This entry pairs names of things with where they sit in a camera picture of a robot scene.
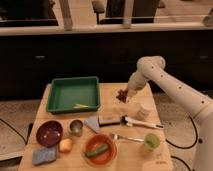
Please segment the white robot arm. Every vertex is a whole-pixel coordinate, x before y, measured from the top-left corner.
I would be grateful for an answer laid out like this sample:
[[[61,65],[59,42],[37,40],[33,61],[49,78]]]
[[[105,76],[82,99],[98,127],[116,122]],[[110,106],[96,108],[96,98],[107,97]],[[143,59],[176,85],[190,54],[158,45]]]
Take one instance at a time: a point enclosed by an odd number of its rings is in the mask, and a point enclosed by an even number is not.
[[[127,99],[142,90],[149,80],[157,84],[171,99],[181,105],[199,124],[200,142],[196,147],[193,170],[213,171],[213,99],[186,85],[164,71],[161,56],[142,57],[127,84]]]

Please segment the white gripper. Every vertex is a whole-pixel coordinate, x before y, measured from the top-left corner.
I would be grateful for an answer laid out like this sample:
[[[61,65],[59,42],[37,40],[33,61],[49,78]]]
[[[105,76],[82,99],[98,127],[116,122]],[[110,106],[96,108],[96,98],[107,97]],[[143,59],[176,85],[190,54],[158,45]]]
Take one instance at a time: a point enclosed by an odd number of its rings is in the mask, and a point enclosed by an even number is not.
[[[142,90],[147,83],[147,79],[139,72],[134,72],[128,81],[127,84],[127,97],[132,98],[134,95],[137,94],[138,91]]]

